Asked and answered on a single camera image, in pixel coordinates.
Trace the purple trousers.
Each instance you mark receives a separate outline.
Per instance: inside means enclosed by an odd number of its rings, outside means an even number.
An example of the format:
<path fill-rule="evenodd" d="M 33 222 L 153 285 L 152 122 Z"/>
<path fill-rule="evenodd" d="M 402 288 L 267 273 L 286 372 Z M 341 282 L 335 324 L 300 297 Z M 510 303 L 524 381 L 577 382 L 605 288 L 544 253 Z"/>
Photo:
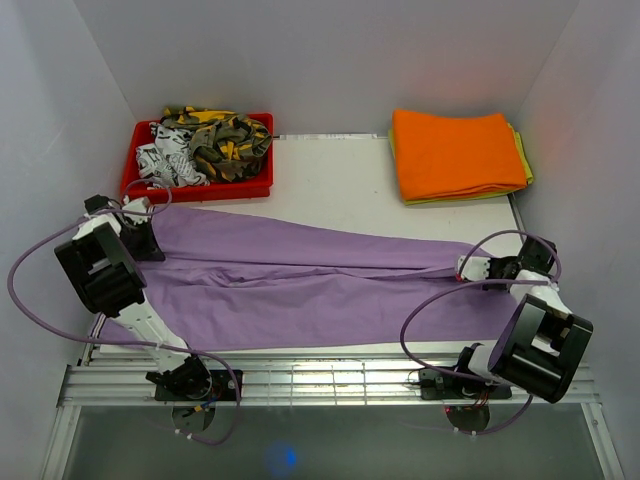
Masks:
<path fill-rule="evenodd" d="M 496 339 L 507 293 L 458 290 L 465 243 L 379 237 L 171 207 L 151 221 L 163 262 L 147 297 L 194 348 L 231 351 Z"/>

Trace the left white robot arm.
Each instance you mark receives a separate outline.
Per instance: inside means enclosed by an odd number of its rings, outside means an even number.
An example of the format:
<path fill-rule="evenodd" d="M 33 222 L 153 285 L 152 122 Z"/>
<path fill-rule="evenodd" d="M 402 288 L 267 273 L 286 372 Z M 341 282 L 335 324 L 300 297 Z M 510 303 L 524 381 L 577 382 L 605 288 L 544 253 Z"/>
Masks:
<path fill-rule="evenodd" d="M 54 249 L 55 256 L 90 312 L 114 320 L 146 343 L 144 349 L 156 363 L 148 381 L 181 399 L 204 399 L 212 392 L 211 373 L 186 351 L 187 343 L 170 330 L 145 294 L 138 263 L 165 260 L 151 225 L 152 204 L 141 197 L 127 200 L 122 213 L 108 211 L 117 206 L 103 195 L 87 199 L 87 221 Z"/>

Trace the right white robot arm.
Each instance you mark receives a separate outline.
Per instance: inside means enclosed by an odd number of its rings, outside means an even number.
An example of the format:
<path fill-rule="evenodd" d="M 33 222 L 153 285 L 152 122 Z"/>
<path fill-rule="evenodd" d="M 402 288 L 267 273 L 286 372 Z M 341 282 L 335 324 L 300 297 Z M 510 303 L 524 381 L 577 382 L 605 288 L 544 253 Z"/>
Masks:
<path fill-rule="evenodd" d="M 474 397 L 487 385 L 509 385 L 549 403 L 561 400 L 593 334 L 590 321 L 574 314 L 561 300 L 552 279 L 554 243 L 527 238 L 515 256 L 461 256 L 459 280 L 512 280 L 512 285 L 486 285 L 509 293 L 517 306 L 492 347 L 480 343 L 463 349 L 452 371 L 454 390 Z"/>

